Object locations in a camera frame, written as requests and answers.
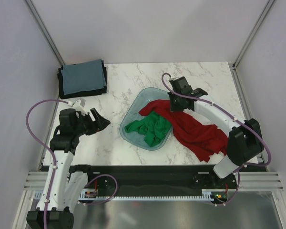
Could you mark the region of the clear teal plastic bin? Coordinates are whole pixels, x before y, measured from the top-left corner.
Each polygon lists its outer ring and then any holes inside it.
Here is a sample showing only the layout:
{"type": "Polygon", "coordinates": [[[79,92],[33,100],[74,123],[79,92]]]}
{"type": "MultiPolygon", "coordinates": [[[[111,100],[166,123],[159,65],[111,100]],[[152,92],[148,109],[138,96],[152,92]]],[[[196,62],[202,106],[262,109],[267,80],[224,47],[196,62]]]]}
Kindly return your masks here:
{"type": "Polygon", "coordinates": [[[168,99],[168,93],[158,88],[149,87],[140,91],[120,124],[121,137],[130,144],[145,150],[154,151],[163,147],[173,129],[172,125],[165,139],[160,144],[154,147],[149,147],[145,143],[143,135],[140,135],[137,132],[126,133],[124,127],[130,122],[134,120],[141,120],[149,113],[151,113],[152,111],[148,111],[147,113],[142,112],[142,109],[145,108],[150,102],[168,99]]]}

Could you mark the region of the red t shirt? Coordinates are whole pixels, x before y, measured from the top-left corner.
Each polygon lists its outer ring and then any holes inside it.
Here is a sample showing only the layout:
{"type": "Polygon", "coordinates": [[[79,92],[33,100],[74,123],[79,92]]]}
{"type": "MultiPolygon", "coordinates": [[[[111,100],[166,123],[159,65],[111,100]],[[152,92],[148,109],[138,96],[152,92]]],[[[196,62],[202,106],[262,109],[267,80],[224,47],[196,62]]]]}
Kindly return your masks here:
{"type": "Polygon", "coordinates": [[[155,111],[173,126],[175,138],[190,149],[200,161],[208,162],[213,154],[227,154],[228,137],[216,125],[203,125],[185,112],[172,112],[168,100],[150,102],[143,113],[155,111]]]}

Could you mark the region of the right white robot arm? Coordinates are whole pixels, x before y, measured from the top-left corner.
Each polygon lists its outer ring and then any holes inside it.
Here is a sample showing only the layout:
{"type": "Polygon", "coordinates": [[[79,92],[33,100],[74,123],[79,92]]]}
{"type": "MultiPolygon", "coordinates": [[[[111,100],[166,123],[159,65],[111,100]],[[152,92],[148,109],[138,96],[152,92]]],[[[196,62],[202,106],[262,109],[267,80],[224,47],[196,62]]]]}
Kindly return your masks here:
{"type": "Polygon", "coordinates": [[[193,89],[185,77],[169,77],[171,111],[192,110],[213,122],[228,137],[226,156],[214,166],[209,175],[211,186],[218,188],[226,182],[226,177],[238,171],[249,160],[265,149],[259,122],[253,118],[245,120],[229,113],[217,105],[208,93],[193,89]]]}

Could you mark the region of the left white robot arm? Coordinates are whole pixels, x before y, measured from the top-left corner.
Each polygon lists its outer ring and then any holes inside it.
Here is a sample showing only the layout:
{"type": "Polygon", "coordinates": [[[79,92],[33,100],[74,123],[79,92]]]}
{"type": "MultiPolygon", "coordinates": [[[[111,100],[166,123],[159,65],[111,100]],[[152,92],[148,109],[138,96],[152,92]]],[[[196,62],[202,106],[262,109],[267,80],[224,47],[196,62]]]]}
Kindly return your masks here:
{"type": "Polygon", "coordinates": [[[42,196],[26,220],[32,229],[71,229],[74,208],[84,187],[94,185],[95,176],[88,171],[69,173],[79,138],[104,130],[110,121],[95,108],[89,112],[68,108],[60,111],[59,125],[50,141],[52,155],[42,196]]]}

